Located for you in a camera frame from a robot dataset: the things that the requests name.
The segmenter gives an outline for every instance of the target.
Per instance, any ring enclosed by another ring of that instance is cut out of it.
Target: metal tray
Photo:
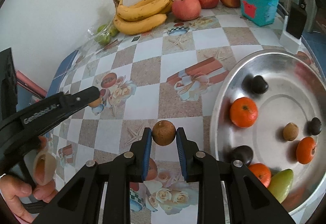
[[[269,88],[265,94],[250,92],[253,76],[261,75]],[[259,116],[249,128],[232,124],[229,109],[234,100],[252,98]],[[307,165],[296,161],[295,149],[308,136],[306,123],[318,117],[322,132],[313,136],[317,142],[314,159]],[[210,128],[211,153],[216,159],[228,161],[230,151],[248,145],[254,151],[253,163],[261,162],[272,174],[291,168],[294,171],[292,189],[282,203],[290,214],[300,210],[325,180],[326,172],[326,87],[304,62],[279,50],[255,52],[242,59],[225,78],[217,96]],[[293,122],[299,136],[292,142],[283,139],[283,127]]]

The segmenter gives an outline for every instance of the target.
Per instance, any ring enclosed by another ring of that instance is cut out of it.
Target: kiwi
[[[152,137],[156,144],[167,146],[174,141],[176,129],[168,120],[158,121],[152,130]]]
[[[294,123],[288,123],[283,129],[283,138],[287,141],[293,141],[299,134],[299,128]]]

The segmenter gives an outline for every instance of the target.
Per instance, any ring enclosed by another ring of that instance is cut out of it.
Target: banana bunch
[[[147,32],[166,20],[171,11],[172,0],[141,0],[132,6],[123,5],[123,0],[113,0],[115,17],[113,24],[126,35]]]

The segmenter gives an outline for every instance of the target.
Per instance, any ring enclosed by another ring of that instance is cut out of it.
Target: black gripper frame
[[[131,145],[130,152],[110,162],[84,165],[33,224],[97,224],[105,182],[103,223],[130,224],[129,182],[145,180],[151,143],[152,131],[145,128],[142,139]]]
[[[182,127],[176,137],[183,177],[187,182],[199,182],[198,224],[225,223],[221,181],[226,188],[230,224],[295,224],[244,164],[218,161],[200,152],[195,142],[187,140]]]

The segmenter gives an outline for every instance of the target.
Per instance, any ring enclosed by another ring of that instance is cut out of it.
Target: green mango
[[[293,182],[293,170],[286,169],[278,172],[272,177],[268,190],[272,195],[282,203],[288,196]]]

